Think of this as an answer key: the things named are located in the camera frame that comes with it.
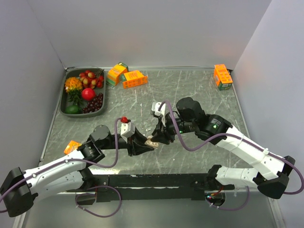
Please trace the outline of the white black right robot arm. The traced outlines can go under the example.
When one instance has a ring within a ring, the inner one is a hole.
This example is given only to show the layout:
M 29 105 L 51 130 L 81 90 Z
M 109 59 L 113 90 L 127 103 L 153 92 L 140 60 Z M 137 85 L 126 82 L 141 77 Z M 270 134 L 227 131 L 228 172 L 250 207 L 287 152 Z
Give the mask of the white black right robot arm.
M 154 102 L 151 113 L 158 119 L 152 142 L 170 144 L 183 133 L 195 133 L 206 143 L 223 148 L 250 165 L 229 168 L 214 165 L 209 170 L 208 185 L 218 189 L 225 185 L 256 188 L 267 197 L 279 199 L 286 193 L 295 160 L 271 153 L 242 134 L 234 125 L 216 114 L 206 114 L 199 102 L 185 97 L 176 104 L 177 118 L 169 104 Z

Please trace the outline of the beige earbud charging case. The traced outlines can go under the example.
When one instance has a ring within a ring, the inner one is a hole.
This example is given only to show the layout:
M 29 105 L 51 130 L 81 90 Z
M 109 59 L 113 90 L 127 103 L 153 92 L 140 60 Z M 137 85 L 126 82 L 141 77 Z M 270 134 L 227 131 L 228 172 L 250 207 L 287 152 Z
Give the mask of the beige earbud charging case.
M 150 147 L 153 147 L 153 148 L 158 148 L 159 144 L 157 142 L 152 142 L 151 139 L 152 139 L 152 136 L 148 136 L 147 140 L 145 141 L 145 144 Z

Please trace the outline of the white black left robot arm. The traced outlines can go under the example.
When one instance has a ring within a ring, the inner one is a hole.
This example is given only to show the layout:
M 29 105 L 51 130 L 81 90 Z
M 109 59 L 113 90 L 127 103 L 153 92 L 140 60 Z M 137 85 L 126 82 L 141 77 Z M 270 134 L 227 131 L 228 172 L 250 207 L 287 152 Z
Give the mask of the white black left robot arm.
M 3 212 L 16 217 L 27 212 L 36 200 L 67 190 L 92 189 L 94 179 L 88 167 L 105 157 L 103 150 L 127 149 L 130 156 L 136 156 L 157 147 L 151 137 L 126 123 L 122 124 L 122 134 L 111 134 L 107 126 L 100 125 L 85 143 L 66 156 L 26 171 L 12 169 L 0 187 L 0 200 L 6 207 Z

